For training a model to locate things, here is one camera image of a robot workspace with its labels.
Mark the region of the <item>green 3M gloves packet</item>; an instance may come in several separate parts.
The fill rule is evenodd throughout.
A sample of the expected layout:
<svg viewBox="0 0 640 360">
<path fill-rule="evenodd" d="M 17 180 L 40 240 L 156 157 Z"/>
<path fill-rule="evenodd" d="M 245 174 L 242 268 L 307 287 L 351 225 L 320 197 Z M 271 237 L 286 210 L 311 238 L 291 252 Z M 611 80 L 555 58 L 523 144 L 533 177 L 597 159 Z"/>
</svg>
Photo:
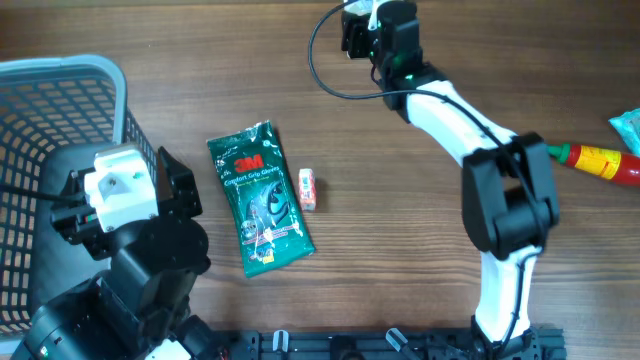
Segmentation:
<svg viewBox="0 0 640 360">
<path fill-rule="evenodd" d="M 207 147 L 231 208 L 246 277 L 316 251 L 270 121 L 210 139 Z"/>
</svg>

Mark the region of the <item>grey plastic mesh basket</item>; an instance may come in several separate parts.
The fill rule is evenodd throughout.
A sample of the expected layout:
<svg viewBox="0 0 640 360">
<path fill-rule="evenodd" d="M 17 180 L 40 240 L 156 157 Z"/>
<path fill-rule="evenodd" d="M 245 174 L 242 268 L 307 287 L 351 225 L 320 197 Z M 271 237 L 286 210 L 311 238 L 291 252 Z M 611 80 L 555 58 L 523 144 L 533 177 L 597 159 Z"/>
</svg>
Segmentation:
<svg viewBox="0 0 640 360">
<path fill-rule="evenodd" d="M 1 65 L 1 181 L 57 194 L 71 170 L 95 154 L 134 142 L 151 172 L 156 155 L 127 108 L 124 73 L 98 55 L 35 58 Z M 1 355 L 10 356 L 30 317 L 50 299 L 110 266 L 50 226 L 48 201 L 1 195 Z"/>
</svg>

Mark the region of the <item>small orange snack packet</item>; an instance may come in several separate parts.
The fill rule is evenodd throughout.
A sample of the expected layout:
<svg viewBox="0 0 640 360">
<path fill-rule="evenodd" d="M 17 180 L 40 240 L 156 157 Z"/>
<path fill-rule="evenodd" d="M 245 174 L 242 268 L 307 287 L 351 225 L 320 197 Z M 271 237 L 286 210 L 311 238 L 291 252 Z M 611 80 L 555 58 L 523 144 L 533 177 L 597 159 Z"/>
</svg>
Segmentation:
<svg viewBox="0 0 640 360">
<path fill-rule="evenodd" d="M 299 170 L 299 202 L 304 211 L 314 211 L 316 208 L 315 176 L 310 168 Z"/>
</svg>

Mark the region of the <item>teal wet wipes packet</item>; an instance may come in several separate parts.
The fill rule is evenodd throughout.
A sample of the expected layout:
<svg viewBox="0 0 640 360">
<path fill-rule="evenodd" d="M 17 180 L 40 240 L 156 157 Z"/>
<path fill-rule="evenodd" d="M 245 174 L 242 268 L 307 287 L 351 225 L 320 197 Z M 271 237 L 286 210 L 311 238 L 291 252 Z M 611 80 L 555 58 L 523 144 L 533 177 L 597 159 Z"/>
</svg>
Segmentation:
<svg viewBox="0 0 640 360">
<path fill-rule="evenodd" d="M 609 124 L 635 156 L 640 155 L 640 109 L 627 111 L 611 118 Z"/>
</svg>

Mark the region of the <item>red sauce bottle yellow label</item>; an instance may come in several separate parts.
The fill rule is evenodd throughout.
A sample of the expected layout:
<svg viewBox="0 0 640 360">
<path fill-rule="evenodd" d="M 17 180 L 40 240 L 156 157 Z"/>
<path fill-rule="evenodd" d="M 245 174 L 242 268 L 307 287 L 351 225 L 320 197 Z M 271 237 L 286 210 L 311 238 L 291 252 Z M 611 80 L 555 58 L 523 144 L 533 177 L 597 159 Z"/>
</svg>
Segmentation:
<svg viewBox="0 0 640 360">
<path fill-rule="evenodd" d="M 549 155 L 558 163 L 609 182 L 639 186 L 639 158 L 617 150 L 564 143 L 548 145 Z"/>
</svg>

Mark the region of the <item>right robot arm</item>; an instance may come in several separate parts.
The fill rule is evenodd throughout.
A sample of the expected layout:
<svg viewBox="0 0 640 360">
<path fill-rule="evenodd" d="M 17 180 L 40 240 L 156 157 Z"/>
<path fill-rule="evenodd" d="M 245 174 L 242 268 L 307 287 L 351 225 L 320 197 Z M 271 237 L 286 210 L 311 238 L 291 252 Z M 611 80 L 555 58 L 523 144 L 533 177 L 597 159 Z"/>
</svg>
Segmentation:
<svg viewBox="0 0 640 360">
<path fill-rule="evenodd" d="M 480 354 L 505 359 L 535 350 L 528 317 L 531 278 L 559 205 L 544 140 L 499 126 L 465 101 L 423 58 L 411 1 L 346 1 L 341 48 L 374 67 L 376 97 L 430 135 L 460 166 L 462 220 L 481 255 L 472 318 Z"/>
</svg>

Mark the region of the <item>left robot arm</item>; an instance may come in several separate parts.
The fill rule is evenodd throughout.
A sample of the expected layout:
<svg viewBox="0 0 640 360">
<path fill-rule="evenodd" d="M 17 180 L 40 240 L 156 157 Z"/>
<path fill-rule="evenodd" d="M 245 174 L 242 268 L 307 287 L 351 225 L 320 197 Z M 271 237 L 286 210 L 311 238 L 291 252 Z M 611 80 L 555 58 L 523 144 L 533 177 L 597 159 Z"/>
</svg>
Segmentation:
<svg viewBox="0 0 640 360">
<path fill-rule="evenodd" d="M 49 222 L 108 268 L 38 308 L 15 359 L 218 359 L 222 345 L 191 314 L 189 294 L 211 261 L 196 222 L 193 172 L 157 152 L 171 195 L 160 200 L 140 149 L 119 145 L 69 172 Z"/>
</svg>

